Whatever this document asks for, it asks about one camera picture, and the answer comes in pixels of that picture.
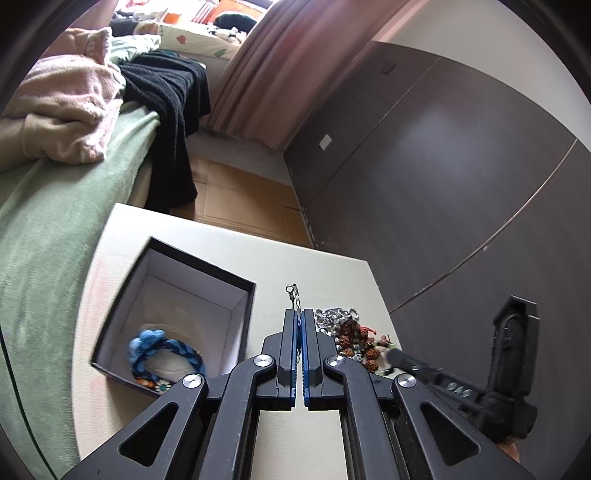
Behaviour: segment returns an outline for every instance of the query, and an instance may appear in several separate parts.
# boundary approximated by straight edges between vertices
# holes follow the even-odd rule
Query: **cardboard box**
[[[137,383],[127,356],[146,325],[164,324],[201,354],[207,378],[226,374],[244,359],[254,291],[254,283],[152,238],[111,306],[90,363],[158,396]]]
[[[237,232],[312,247],[296,193],[290,185],[191,157],[195,202],[172,214]]]

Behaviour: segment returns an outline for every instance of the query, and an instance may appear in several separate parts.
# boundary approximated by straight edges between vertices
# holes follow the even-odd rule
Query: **wardrobe door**
[[[501,227],[573,140],[522,94],[442,58],[304,213],[318,249],[369,262],[393,309]]]
[[[412,48],[370,43],[363,59],[302,126],[284,154],[303,206],[437,58]],[[322,150],[319,142],[325,135],[332,142]]]
[[[509,295],[538,304],[532,393],[538,408],[521,463],[562,476],[591,432],[591,154],[577,144],[540,194],[456,272],[391,315],[410,355],[486,384],[492,320]]]

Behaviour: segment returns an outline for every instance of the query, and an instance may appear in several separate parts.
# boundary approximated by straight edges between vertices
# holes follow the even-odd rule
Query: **silver bead necklace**
[[[359,313],[355,309],[349,309],[349,311],[341,308],[316,309],[314,311],[314,322],[317,332],[324,333],[335,339],[336,349],[340,352],[343,346],[340,344],[339,330],[346,322],[359,323]],[[351,339],[351,345],[353,348],[353,360],[359,363],[363,360],[363,350],[360,342],[359,331],[355,330]]]

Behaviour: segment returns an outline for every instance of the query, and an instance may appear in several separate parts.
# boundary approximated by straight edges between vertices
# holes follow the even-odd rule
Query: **jewelry pile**
[[[369,333],[376,335],[376,331],[359,324],[357,310],[349,311],[340,308],[314,311],[316,331],[325,333],[335,339],[336,349],[341,355],[348,356],[354,361],[364,365],[370,373],[377,375],[389,375],[391,368],[379,370],[378,359],[380,349],[394,348],[389,336],[382,335],[378,341],[370,337]]]

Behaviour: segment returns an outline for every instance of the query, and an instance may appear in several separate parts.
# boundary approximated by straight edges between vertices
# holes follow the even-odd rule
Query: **white wall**
[[[544,108],[591,150],[591,105],[550,47],[497,0],[411,0],[374,38],[487,73]]]

